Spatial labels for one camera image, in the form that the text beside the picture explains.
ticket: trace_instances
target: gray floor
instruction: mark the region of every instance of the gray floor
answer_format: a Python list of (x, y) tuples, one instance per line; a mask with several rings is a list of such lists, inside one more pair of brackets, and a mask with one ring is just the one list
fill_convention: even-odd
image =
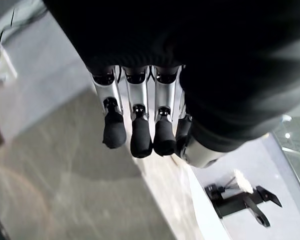
[(175, 239), (126, 146), (101, 144), (96, 101), (85, 91), (0, 149), (12, 240)]

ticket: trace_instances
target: robotic hand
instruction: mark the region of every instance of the robotic hand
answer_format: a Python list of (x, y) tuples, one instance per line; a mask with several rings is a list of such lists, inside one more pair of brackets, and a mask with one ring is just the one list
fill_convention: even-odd
[[(44, 0), (91, 72), (105, 114), (103, 142), (126, 141), (114, 66), (125, 71), (131, 153), (176, 152), (206, 167), (271, 131), (300, 102), (300, 0)], [(149, 134), (146, 68), (156, 67), (155, 137)], [(176, 69), (183, 88), (172, 134)]]

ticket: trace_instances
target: black fingertip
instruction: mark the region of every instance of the black fingertip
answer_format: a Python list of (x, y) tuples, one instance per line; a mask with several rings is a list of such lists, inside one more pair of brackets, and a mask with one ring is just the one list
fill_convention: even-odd
[(152, 153), (153, 144), (149, 131), (149, 122), (142, 117), (132, 122), (130, 151), (135, 158), (145, 158)]
[(155, 124), (153, 149), (160, 156), (171, 155), (176, 149), (176, 138), (172, 132), (172, 123), (166, 116)]
[(121, 147), (127, 139), (123, 116), (109, 112), (104, 118), (103, 143), (110, 149)]
[(191, 117), (188, 114), (184, 118), (178, 120), (178, 126), (175, 133), (175, 140), (176, 140), (175, 154), (177, 154), (178, 157), (181, 157), (181, 150), (186, 144), (191, 123), (192, 123)]

